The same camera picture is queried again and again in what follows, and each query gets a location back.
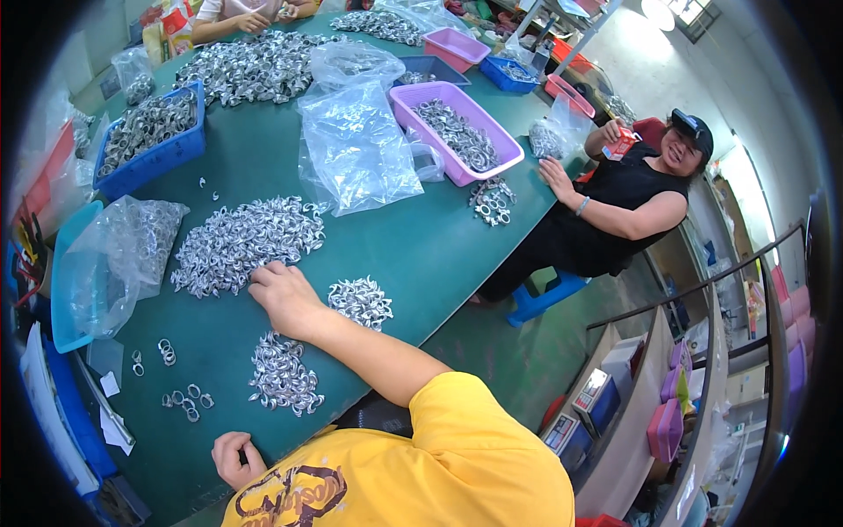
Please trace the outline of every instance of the woman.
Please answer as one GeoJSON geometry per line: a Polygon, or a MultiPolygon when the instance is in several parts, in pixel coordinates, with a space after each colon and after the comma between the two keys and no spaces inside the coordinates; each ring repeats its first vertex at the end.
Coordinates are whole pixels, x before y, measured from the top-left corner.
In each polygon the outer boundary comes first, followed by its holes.
{"type": "Polygon", "coordinates": [[[638,142],[620,161],[609,161],[601,149],[620,138],[619,123],[610,121],[586,139],[586,153],[600,160],[587,182],[572,183],[556,159],[539,161],[539,173],[559,201],[486,280],[473,302],[501,301],[533,272],[549,266],[581,277],[618,272],[624,261],[682,222],[688,186],[705,170],[714,150],[708,126],[674,110],[661,155],[638,142]]]}
{"type": "Polygon", "coordinates": [[[275,331],[313,343],[409,407],[412,434],[337,429],[267,470],[248,433],[225,433],[211,452],[235,490],[223,527],[573,527],[573,490],[559,459],[482,381],[329,309],[296,267],[273,261],[252,282],[275,331]]]}
{"type": "Polygon", "coordinates": [[[283,4],[283,0],[205,0],[193,23],[191,40],[195,46],[235,31],[257,35],[272,22],[287,24],[306,19],[319,8],[315,0],[289,0],[281,11],[283,4]]]}

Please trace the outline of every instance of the black cap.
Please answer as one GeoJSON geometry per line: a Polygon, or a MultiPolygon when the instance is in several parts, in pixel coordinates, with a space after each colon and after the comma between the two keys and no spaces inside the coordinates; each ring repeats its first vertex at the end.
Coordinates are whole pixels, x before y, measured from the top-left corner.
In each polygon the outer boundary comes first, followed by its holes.
{"type": "Polygon", "coordinates": [[[714,153],[714,136],[706,122],[697,116],[687,116],[674,109],[670,114],[670,123],[679,133],[694,140],[697,150],[702,152],[702,162],[708,163],[714,153]]]}

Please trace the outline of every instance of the yellow t-shirt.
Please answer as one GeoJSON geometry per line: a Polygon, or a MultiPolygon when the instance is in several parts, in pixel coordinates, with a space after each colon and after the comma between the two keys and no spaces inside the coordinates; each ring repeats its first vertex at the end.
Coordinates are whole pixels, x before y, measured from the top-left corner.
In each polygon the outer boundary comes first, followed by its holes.
{"type": "Polygon", "coordinates": [[[223,527],[574,525],[567,473],[474,375],[410,401],[413,439],[363,428],[311,439],[239,492],[223,527]]]}

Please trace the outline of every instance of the woman in black shirt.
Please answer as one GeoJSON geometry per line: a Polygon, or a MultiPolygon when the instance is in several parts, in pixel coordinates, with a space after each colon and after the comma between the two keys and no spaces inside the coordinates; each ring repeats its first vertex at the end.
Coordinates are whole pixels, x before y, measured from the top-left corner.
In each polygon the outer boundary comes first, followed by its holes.
{"type": "Polygon", "coordinates": [[[556,159],[540,159],[539,172],[559,201],[472,301],[503,300],[533,272],[549,266],[581,277],[619,270],[622,262],[682,222],[688,186],[714,150],[708,126],[674,110],[661,155],[638,142],[620,161],[609,161],[602,148],[620,138],[619,123],[610,121],[586,139],[585,152],[600,165],[583,184],[571,182],[556,159]]]}

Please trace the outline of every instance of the floor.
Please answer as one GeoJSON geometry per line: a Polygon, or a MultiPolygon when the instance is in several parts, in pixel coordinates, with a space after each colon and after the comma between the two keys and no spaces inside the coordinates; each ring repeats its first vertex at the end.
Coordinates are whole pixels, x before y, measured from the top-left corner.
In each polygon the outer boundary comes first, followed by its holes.
{"type": "MultiPolygon", "coordinates": [[[[551,269],[536,272],[539,290],[553,278],[551,269]]],[[[586,334],[597,320],[625,313],[662,295],[643,256],[615,277],[600,277],[543,316],[520,328],[505,319],[512,301],[494,309],[466,304],[421,348],[447,365],[483,379],[501,405],[525,427],[540,431],[547,406],[564,394],[585,364],[599,330],[586,334]]],[[[621,337],[640,335],[649,326],[644,314],[618,323],[621,337]]],[[[176,524],[204,527],[222,520],[228,499],[176,524]]]]}

